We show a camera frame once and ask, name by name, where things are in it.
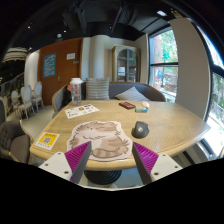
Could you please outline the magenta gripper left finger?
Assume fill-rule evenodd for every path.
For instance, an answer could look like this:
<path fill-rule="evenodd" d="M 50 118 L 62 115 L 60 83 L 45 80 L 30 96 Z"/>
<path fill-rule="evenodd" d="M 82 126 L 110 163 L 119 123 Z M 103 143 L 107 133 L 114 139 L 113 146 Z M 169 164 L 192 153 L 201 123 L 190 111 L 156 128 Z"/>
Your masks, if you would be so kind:
<path fill-rule="evenodd" d="M 86 142 L 65 153 L 67 162 L 72 170 L 71 181 L 73 183 L 78 184 L 80 182 L 91 151 L 91 142 Z"/>

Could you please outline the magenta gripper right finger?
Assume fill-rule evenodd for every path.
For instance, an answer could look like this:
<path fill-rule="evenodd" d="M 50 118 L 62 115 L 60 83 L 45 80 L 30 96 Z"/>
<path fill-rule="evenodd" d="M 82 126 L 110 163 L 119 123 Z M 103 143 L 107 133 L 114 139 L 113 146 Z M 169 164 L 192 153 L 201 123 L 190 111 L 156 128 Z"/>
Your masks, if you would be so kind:
<path fill-rule="evenodd" d="M 133 143 L 132 153 L 137 165 L 142 183 L 147 185 L 152 182 L 150 174 L 159 157 L 159 155 L 145 146 Z"/>

